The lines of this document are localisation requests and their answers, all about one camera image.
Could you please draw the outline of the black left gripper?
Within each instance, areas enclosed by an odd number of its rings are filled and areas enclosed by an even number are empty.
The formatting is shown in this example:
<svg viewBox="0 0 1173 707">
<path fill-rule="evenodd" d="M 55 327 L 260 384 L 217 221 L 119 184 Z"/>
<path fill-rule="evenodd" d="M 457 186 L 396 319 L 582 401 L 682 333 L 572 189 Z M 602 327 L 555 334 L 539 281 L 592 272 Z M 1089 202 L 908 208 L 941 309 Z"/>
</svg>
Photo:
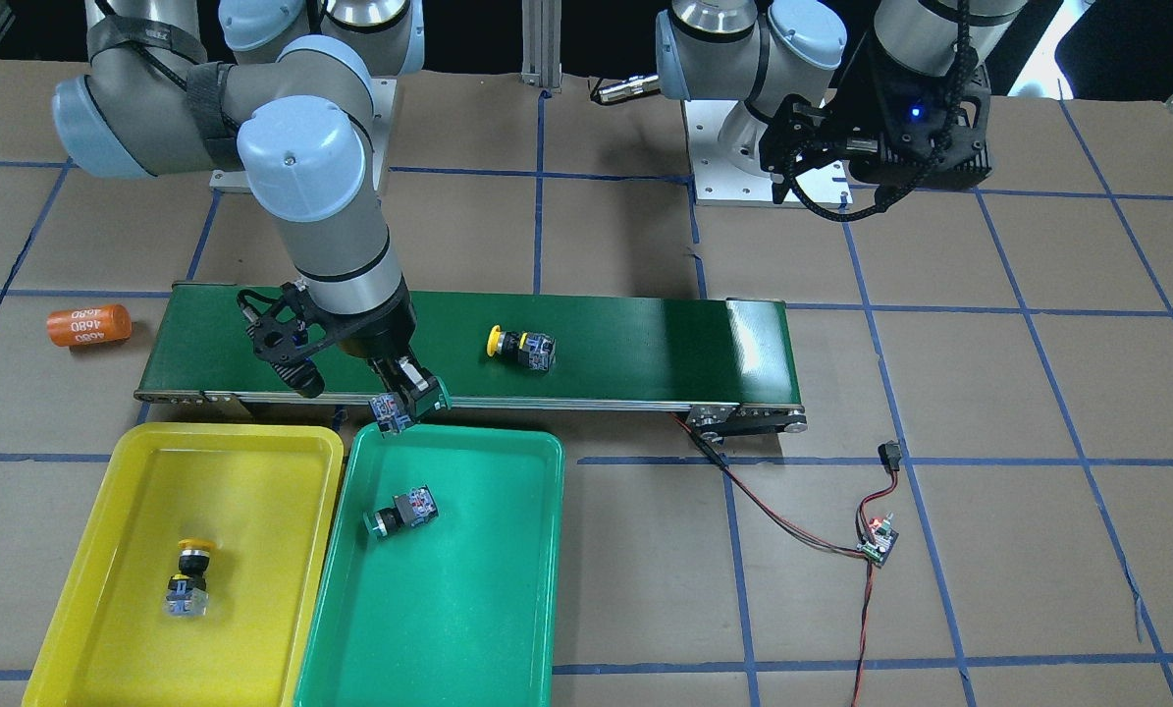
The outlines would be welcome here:
<svg viewBox="0 0 1173 707">
<path fill-rule="evenodd" d="M 836 94 L 836 129 L 877 147 L 850 157 L 852 178 L 896 189 L 909 183 L 937 145 L 945 117 L 952 118 L 949 140 L 923 185 L 968 190 L 988 178 L 994 170 L 986 136 L 990 86 L 978 54 L 969 57 L 972 73 L 951 103 L 951 69 L 922 75 L 891 59 L 879 40 L 861 41 Z"/>
</svg>

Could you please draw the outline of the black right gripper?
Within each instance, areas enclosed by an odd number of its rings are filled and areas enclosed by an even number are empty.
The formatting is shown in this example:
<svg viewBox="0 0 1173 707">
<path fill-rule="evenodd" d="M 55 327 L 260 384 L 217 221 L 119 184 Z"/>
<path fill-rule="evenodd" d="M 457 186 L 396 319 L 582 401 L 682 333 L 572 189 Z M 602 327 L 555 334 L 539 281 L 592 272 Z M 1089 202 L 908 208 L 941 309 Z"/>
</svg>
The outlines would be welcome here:
<svg viewBox="0 0 1173 707">
<path fill-rule="evenodd" d="M 372 399 L 375 413 L 433 413 L 449 408 L 446 385 L 416 361 L 411 349 L 415 314 L 411 295 L 396 295 L 377 310 L 340 314 L 339 348 L 366 359 L 384 385 Z"/>
</svg>

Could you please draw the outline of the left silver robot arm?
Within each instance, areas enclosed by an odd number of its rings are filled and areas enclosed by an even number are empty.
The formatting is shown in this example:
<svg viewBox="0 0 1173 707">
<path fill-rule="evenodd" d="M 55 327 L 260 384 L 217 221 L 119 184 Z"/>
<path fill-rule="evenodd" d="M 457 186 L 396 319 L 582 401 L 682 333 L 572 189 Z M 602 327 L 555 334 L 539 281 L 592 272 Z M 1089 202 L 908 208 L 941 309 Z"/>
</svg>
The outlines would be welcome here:
<svg viewBox="0 0 1173 707">
<path fill-rule="evenodd" d="M 671 1 L 655 22 L 655 73 L 596 84 L 594 102 L 662 94 L 689 109 L 692 155 L 723 197 L 774 204 L 804 174 L 845 166 L 874 211 L 918 186 L 968 190 L 991 174 L 986 57 L 1021 1 L 881 1 L 863 35 L 820 1 Z"/>
</svg>

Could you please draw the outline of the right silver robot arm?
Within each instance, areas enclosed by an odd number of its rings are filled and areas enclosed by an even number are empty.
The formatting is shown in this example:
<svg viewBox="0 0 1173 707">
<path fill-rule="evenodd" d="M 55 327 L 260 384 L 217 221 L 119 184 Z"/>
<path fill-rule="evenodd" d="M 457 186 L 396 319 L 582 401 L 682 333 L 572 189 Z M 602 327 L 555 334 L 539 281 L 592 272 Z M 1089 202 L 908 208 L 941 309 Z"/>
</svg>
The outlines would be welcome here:
<svg viewBox="0 0 1173 707">
<path fill-rule="evenodd" d="M 246 336 L 303 397 L 320 351 L 369 365 L 396 412 L 447 408 L 411 348 L 416 318 L 374 185 L 377 81 L 420 72 L 419 1 L 223 1 L 233 62 L 210 60 L 194 1 L 91 1 L 89 73 L 57 84 L 52 116 L 96 178 L 246 174 L 297 278 L 274 299 L 240 291 Z"/>
</svg>

